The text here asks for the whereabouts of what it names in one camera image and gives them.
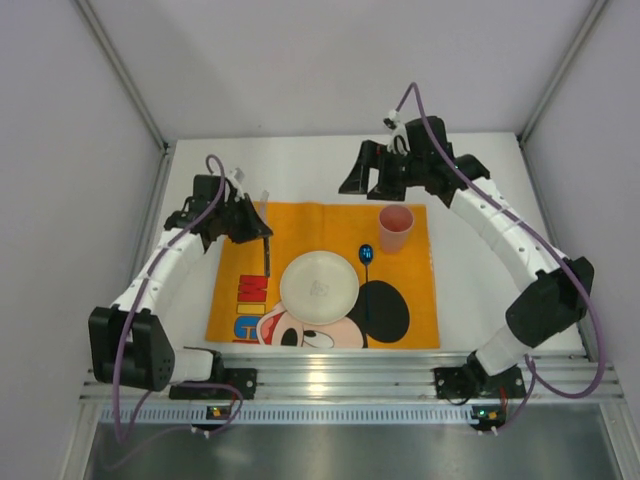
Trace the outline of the cream round plate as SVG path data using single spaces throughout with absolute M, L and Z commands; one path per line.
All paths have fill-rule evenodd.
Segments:
M 359 295 L 359 278 L 342 256 L 325 250 L 295 258 L 280 279 L 280 300 L 295 319 L 324 326 L 346 317 Z

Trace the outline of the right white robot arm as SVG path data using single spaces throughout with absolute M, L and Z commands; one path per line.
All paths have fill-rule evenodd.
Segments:
M 340 193 L 402 201 L 408 188 L 424 188 L 478 234 L 519 291 L 505 326 L 468 357 L 468 366 L 497 376 L 585 316 L 582 295 L 592 286 L 592 264 L 584 257 L 571 260 L 527 232 L 490 171 L 471 154 L 454 156 L 442 119 L 404 123 L 392 111 L 384 124 L 389 140 L 362 142 Z

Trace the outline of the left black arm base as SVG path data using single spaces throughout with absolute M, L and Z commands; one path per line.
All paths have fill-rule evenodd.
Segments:
M 253 368 L 224 368 L 214 372 L 206 383 L 224 384 L 236 388 L 245 400 L 255 396 L 258 372 Z M 169 390 L 171 400 L 231 400 L 236 399 L 234 392 L 212 387 L 187 387 L 182 384 Z

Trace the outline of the pink plastic cup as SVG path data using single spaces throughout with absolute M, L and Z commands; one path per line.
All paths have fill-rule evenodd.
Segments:
M 378 216 L 379 242 L 383 252 L 399 252 L 408 241 L 414 225 L 414 216 L 410 209 L 402 205 L 385 206 Z

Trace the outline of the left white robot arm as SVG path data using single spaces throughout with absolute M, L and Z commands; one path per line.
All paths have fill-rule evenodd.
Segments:
M 191 196 L 166 219 L 130 286 L 110 306 L 92 311 L 88 328 L 97 381 L 161 391 L 212 378 L 214 352 L 182 346 L 167 314 L 190 271 L 219 237 L 242 244 L 272 236 L 243 190 L 243 178 L 240 169 L 195 176 Z

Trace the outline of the orange cartoon mouse towel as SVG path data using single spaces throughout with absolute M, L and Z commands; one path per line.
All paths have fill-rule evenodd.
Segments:
M 435 280 L 427 209 L 409 208 L 414 225 L 406 245 L 395 254 L 382 251 L 375 205 L 279 203 L 267 209 L 271 276 L 264 276 L 259 241 L 226 239 L 213 290 L 205 338 L 247 346 L 306 348 L 437 349 Z M 366 321 L 365 270 L 358 252 L 373 247 L 369 267 L 370 319 Z M 347 316 L 326 327 L 293 318 L 280 300 L 280 279 L 298 256 L 326 250 L 345 258 L 359 278 L 359 298 Z

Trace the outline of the fork with teal handle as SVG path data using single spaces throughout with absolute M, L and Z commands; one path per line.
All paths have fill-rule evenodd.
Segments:
M 267 206 L 269 200 L 269 192 L 264 190 L 260 198 L 260 216 L 264 223 L 267 223 Z M 264 276 L 269 278 L 271 276 L 271 262 L 270 262 L 270 238 L 265 237 L 263 239 L 264 250 Z

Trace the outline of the blue metallic spoon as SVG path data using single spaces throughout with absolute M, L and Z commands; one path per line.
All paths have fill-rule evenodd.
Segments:
M 370 295 L 369 295 L 369 267 L 373 262 L 374 250 L 369 244 L 362 244 L 359 247 L 358 257 L 365 270 L 364 296 L 365 296 L 365 316 L 366 321 L 370 319 Z

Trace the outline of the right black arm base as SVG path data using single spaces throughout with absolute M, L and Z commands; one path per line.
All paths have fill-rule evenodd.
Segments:
M 433 370 L 436 397 L 454 405 L 478 399 L 523 399 L 526 393 L 521 369 L 514 365 L 496 375 L 489 375 L 474 353 L 464 364 Z

